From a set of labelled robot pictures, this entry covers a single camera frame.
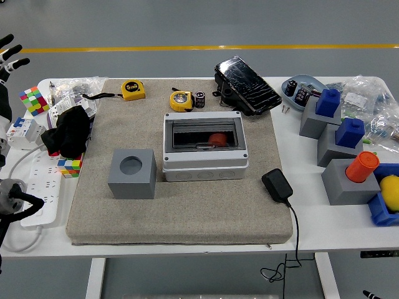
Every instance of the tape measure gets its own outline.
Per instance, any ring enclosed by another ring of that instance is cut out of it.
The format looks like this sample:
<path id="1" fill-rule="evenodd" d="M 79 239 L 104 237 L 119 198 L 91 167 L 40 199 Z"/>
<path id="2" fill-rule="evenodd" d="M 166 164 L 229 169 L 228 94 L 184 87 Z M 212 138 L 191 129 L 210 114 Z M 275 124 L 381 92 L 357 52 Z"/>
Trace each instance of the tape measure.
<path id="1" fill-rule="evenodd" d="M 192 92 L 178 90 L 170 95 L 170 107 L 177 112 L 189 112 L 193 109 Z"/>
<path id="2" fill-rule="evenodd" d="M 128 80 L 122 84 L 122 96 L 125 101 L 145 98 L 144 85 L 138 80 Z"/>

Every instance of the beige mat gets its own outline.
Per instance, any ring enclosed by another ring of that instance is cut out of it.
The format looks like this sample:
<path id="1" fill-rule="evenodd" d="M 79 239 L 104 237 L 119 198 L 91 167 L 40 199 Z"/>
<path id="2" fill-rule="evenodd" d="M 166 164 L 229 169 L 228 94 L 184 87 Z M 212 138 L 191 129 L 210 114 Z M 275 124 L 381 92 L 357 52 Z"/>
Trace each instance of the beige mat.
<path id="1" fill-rule="evenodd" d="M 124 80 L 106 81 L 103 91 L 120 93 Z M 162 174 L 163 115 L 171 88 L 202 90 L 206 106 L 195 111 L 230 110 L 219 106 L 214 80 L 142 80 L 147 97 L 125 102 L 101 99 L 92 140 L 67 223 L 75 245 L 85 244 L 276 244 L 292 235 L 291 214 L 275 203 L 261 182 L 280 168 L 270 113 L 243 116 L 249 151 L 244 179 L 166 182 Z M 155 199 L 114 199 L 107 180 L 113 151 L 155 151 Z"/>

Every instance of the yellow floor line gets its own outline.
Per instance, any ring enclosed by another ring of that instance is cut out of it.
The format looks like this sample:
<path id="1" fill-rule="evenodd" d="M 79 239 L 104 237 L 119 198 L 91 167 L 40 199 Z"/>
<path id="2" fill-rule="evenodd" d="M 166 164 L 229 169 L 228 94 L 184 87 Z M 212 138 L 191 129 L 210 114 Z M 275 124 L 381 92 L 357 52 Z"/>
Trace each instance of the yellow floor line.
<path id="1" fill-rule="evenodd" d="M 21 53 L 62 52 L 140 52 L 191 50 L 307 50 L 307 49 L 396 49 L 399 44 L 331 44 L 331 45 L 166 45 L 144 47 L 71 47 L 22 49 Z"/>

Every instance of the black cable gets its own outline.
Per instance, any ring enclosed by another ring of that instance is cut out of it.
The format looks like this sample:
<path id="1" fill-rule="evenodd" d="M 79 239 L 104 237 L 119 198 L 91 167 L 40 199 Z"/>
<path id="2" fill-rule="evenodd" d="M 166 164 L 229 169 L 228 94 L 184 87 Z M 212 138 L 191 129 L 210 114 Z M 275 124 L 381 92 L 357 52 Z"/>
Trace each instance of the black cable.
<path id="1" fill-rule="evenodd" d="M 107 93 L 107 92 L 103 92 L 103 93 L 99 93 L 98 95 L 94 95 L 92 97 L 86 95 L 86 94 L 82 94 L 82 97 L 88 99 L 88 100 L 98 100 L 99 98 L 112 98 L 112 97 L 122 97 L 123 95 L 121 93 Z"/>
<path id="2" fill-rule="evenodd" d="M 298 246 L 299 246 L 299 223 L 298 223 L 298 217 L 297 217 L 297 214 L 295 213 L 294 209 L 290 205 L 290 203 L 288 201 L 286 201 L 285 204 L 292 211 L 292 213 L 294 214 L 294 217 L 295 217 L 295 223 L 296 223 L 296 228 L 297 228 L 297 237 L 296 237 L 296 246 L 295 246 L 295 259 L 294 260 L 287 259 L 287 254 L 286 254 L 285 257 L 284 257 L 284 262 L 281 262 L 277 266 L 276 269 L 270 269 L 270 268 L 266 268 L 266 267 L 263 267 L 261 269 L 261 275 L 269 283 L 279 282 L 279 281 L 282 280 L 282 282 L 283 282 L 283 284 L 282 284 L 282 299 L 285 298 L 285 292 L 286 292 L 286 269 L 287 268 L 301 268 L 301 266 L 302 266 L 302 264 L 300 263 L 301 261 L 315 260 L 315 255 L 314 254 L 313 254 L 313 257 L 311 259 L 298 259 Z M 297 262 L 297 265 L 287 266 L 287 262 Z M 274 274 L 271 277 L 268 277 L 268 276 L 263 274 L 264 270 L 272 271 L 272 272 L 274 272 Z"/>

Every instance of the gray block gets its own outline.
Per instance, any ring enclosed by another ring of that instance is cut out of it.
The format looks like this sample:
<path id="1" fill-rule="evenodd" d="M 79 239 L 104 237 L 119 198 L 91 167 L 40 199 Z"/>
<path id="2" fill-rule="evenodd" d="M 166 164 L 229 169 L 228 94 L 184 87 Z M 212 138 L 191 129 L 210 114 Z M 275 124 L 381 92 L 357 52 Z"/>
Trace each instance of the gray block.
<path id="1" fill-rule="evenodd" d="M 339 126 L 327 124 L 317 141 L 317 165 L 327 167 L 332 159 L 356 158 L 363 151 L 363 141 L 360 140 L 355 148 L 347 148 L 335 144 L 335 132 Z"/>
<path id="2" fill-rule="evenodd" d="M 299 134 L 301 136 L 319 139 L 328 123 L 333 125 L 341 124 L 341 103 L 334 113 L 334 117 L 327 117 L 316 114 L 317 97 L 310 97 L 307 101 L 302 118 L 300 120 Z"/>
<path id="3" fill-rule="evenodd" d="M 154 199 L 156 162 L 152 149 L 116 149 L 108 186 L 115 199 Z"/>
<path id="4" fill-rule="evenodd" d="M 354 159 L 333 159 L 322 173 L 325 191 L 331 206 L 366 204 L 380 191 L 374 174 L 362 183 L 348 179 L 345 170 Z"/>

